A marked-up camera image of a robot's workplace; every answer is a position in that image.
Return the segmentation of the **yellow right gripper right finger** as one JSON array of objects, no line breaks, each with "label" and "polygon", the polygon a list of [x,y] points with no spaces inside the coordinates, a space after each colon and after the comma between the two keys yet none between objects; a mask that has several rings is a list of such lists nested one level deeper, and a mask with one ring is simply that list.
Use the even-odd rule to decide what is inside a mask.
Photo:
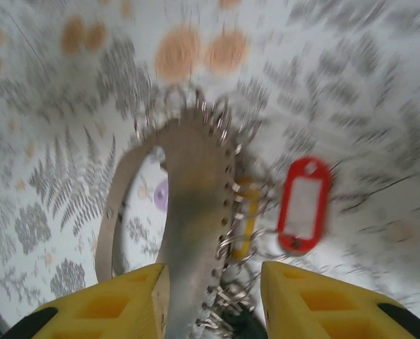
[{"label": "yellow right gripper right finger", "polygon": [[395,300],[276,261],[261,267],[268,339],[420,339],[420,318]]}]

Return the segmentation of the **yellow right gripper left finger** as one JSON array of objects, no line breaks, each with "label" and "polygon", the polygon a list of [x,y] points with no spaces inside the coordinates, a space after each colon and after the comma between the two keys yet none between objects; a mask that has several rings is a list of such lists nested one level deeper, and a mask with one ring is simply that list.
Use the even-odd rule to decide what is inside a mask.
[{"label": "yellow right gripper left finger", "polygon": [[169,270],[151,264],[46,303],[10,339],[165,339]]}]

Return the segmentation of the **red key tag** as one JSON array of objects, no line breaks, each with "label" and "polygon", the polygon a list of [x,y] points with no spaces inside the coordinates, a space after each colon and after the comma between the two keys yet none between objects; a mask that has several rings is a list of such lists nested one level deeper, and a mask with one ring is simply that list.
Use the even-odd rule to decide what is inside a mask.
[{"label": "red key tag", "polygon": [[290,165],[283,184],[277,240],[293,256],[312,250],[322,239],[328,219],[331,177],[317,157],[302,157]]}]

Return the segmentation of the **yellow key tag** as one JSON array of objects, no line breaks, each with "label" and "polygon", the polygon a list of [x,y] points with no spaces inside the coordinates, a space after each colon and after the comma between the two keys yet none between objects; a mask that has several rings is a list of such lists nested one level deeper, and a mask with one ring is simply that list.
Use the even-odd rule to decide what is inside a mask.
[{"label": "yellow key tag", "polygon": [[251,178],[242,177],[237,184],[241,187],[241,193],[237,193],[235,198],[236,212],[233,235],[236,239],[232,244],[232,258],[234,261],[239,261],[248,255],[249,238],[255,229],[260,199],[260,185],[254,183]]}]

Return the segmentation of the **purple key tag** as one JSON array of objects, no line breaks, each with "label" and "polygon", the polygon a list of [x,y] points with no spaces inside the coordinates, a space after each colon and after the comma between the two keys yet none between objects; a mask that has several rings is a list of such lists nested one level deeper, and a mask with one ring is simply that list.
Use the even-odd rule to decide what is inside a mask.
[{"label": "purple key tag", "polygon": [[168,179],[164,179],[157,185],[153,194],[153,201],[159,210],[166,213],[167,208],[168,208],[168,199],[169,199]]}]

